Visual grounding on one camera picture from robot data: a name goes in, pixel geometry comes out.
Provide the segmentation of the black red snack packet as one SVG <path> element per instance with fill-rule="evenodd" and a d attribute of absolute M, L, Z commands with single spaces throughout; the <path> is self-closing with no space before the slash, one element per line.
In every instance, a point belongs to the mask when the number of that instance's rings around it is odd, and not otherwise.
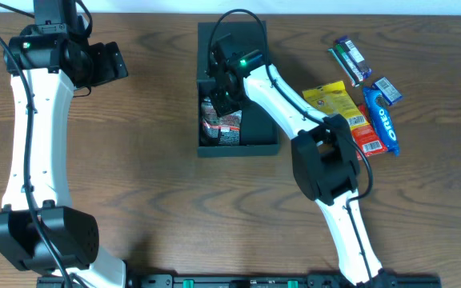
<path fill-rule="evenodd" d="M 219 117 L 209 98 L 201 102 L 202 140 L 208 146 L 238 146 L 242 111 Z"/>

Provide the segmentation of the dark green box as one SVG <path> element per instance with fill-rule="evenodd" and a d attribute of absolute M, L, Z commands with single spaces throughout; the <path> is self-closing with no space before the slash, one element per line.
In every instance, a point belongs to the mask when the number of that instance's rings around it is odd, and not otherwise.
<path fill-rule="evenodd" d="M 214 89 L 214 79 L 206 75 L 207 43 L 214 28 L 213 22 L 198 24 L 197 90 L 198 90 L 198 148 L 200 158 L 270 156 L 279 152 L 279 129 L 276 122 L 259 105 L 251 103 L 243 108 L 239 131 L 239 144 L 221 146 L 208 138 L 202 124 L 200 103 Z M 214 41 L 230 34 L 230 48 L 234 52 L 263 50 L 263 34 L 257 22 L 221 22 Z"/>

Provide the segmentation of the yellow Hacks candy bag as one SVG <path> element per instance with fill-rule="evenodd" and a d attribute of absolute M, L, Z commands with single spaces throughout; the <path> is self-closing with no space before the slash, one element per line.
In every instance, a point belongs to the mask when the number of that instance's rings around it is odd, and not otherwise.
<path fill-rule="evenodd" d="M 314 108 L 325 114 L 341 114 L 352 130 L 369 124 L 351 96 L 346 92 L 343 81 L 304 90 L 303 97 Z"/>

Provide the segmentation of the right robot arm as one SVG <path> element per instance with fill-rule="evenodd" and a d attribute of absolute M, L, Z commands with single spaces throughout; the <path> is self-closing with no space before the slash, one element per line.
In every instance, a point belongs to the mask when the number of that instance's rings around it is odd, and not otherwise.
<path fill-rule="evenodd" d="M 372 249 L 359 200 L 359 159 L 365 154 L 348 121 L 325 114 L 295 92 L 271 64 L 269 50 L 239 51 L 225 35 L 208 45 L 210 100 L 218 116 L 257 104 L 291 141 L 292 170 L 303 194 L 323 213 L 342 276 L 353 286 L 374 287 L 383 268 Z"/>

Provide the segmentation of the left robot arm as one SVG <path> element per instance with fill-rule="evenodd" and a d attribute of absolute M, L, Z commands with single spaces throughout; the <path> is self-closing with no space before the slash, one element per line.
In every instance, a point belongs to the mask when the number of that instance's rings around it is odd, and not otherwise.
<path fill-rule="evenodd" d="M 10 176 L 0 209 L 0 254 L 44 286 L 124 287 L 126 263 L 100 246 L 94 216 L 72 206 L 66 173 L 70 104 L 125 78 L 115 42 L 90 44 L 80 0 L 36 0 L 33 23 L 2 43 L 14 96 Z"/>

